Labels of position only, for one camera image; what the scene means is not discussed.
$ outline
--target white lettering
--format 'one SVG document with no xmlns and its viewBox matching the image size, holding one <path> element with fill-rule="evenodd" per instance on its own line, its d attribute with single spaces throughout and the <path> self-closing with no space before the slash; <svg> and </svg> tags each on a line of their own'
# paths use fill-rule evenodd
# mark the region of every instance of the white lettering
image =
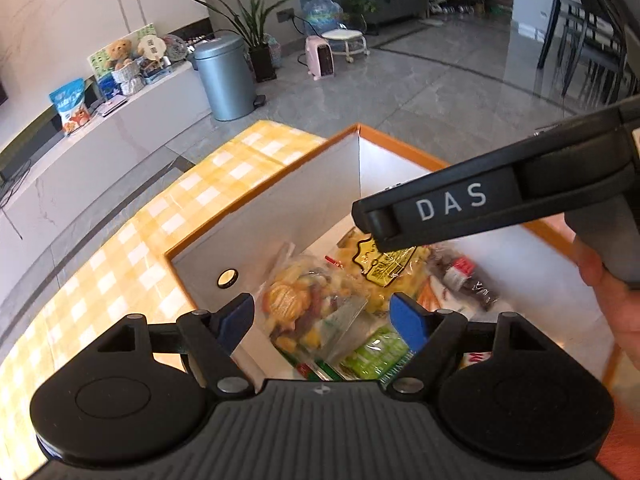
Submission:
<svg viewBox="0 0 640 480">
<path fill-rule="evenodd" d="M 428 215 L 425 214 L 424 209 L 422 208 L 422 206 L 425 204 L 429 207 Z M 433 204 L 431 203 L 431 200 L 418 200 L 418 202 L 416 202 L 415 205 L 418 206 L 418 211 L 420 212 L 420 216 L 422 217 L 423 221 L 431 220 L 435 215 L 435 211 L 433 210 Z"/>
<path fill-rule="evenodd" d="M 456 202 L 456 199 L 453 198 L 453 196 L 449 191 L 447 191 L 444 195 L 444 214 L 448 215 L 449 209 L 453 209 L 453 208 L 457 209 L 458 212 L 462 211 L 462 208 L 458 205 L 458 202 Z"/>
<path fill-rule="evenodd" d="M 475 187 L 480 187 L 481 184 L 479 182 L 476 182 L 474 184 L 471 184 L 469 187 L 466 188 L 467 192 L 469 193 L 469 196 L 471 198 L 479 198 L 480 202 L 472 202 L 471 205 L 473 207 L 480 207 L 481 205 L 486 204 L 486 196 L 484 195 L 484 193 L 482 192 L 478 192 L 478 193 L 474 193 L 473 192 L 473 188 Z"/>
</svg>

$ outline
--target tile floor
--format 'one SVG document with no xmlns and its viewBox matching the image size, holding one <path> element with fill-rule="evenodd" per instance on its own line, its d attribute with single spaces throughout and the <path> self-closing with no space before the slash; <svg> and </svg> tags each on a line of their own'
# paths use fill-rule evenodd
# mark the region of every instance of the tile floor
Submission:
<svg viewBox="0 0 640 480">
<path fill-rule="evenodd" d="M 145 159 L 66 229 L 14 289 L 7 299 L 11 305 L 0 308 L 34 316 L 46 296 L 50 298 L 124 221 L 180 175 L 179 168 L 164 174 L 122 211 L 116 210 L 123 199 L 176 157 L 196 164 L 257 120 L 279 121 L 323 137 L 363 122 L 443 160 L 459 162 L 589 108 L 580 99 L 584 67 L 567 98 L 561 99 L 554 77 L 556 50 L 539 73 L 535 67 L 542 44 L 519 36 L 505 18 L 455 16 L 442 27 L 398 23 L 370 36 L 369 46 L 370 56 L 358 56 L 353 64 L 337 57 L 335 78 L 317 82 L 307 75 L 297 54 L 286 57 L 278 78 L 258 86 L 267 96 L 263 108 L 230 122 L 206 117 Z M 110 221 L 87 241 L 109 215 Z M 35 300 L 34 291 L 42 292 Z M 14 337 L 25 321 L 12 329 Z M 7 339 L 3 330 L 0 326 L 5 348 L 12 338 Z"/>
</svg>

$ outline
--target table leg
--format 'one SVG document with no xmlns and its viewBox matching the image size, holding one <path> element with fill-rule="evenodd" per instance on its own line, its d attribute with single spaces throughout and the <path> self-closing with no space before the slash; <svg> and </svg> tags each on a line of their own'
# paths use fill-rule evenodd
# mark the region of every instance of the table leg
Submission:
<svg viewBox="0 0 640 480">
<path fill-rule="evenodd" d="M 556 25 L 558 24 L 558 16 L 560 15 L 560 0 L 554 0 L 551 5 L 551 15 L 549 16 L 549 22 L 546 25 L 545 43 L 542 44 L 542 52 L 540 52 L 540 58 L 538 58 L 538 70 L 545 67 L 546 55 L 549 53 L 551 42 L 554 38 L 554 32 L 556 31 Z"/>
</svg>

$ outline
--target human hand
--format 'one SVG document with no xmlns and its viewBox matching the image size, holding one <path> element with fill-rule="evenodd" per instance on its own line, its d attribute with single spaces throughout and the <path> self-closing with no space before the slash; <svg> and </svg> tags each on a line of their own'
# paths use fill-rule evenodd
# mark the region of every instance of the human hand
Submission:
<svg viewBox="0 0 640 480">
<path fill-rule="evenodd" d="M 616 343 L 640 370 L 640 290 L 629 290 L 614 278 L 598 253 L 578 237 L 574 240 L 574 260 L 584 283 L 593 288 Z"/>
</svg>

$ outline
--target trash can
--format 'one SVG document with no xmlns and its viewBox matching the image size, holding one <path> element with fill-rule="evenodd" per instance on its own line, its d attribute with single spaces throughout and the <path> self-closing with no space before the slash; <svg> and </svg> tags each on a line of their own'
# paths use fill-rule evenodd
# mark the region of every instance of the trash can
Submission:
<svg viewBox="0 0 640 480">
<path fill-rule="evenodd" d="M 254 111 L 255 85 L 240 36 L 230 34 L 199 44 L 193 60 L 217 120 L 231 121 Z"/>
</svg>

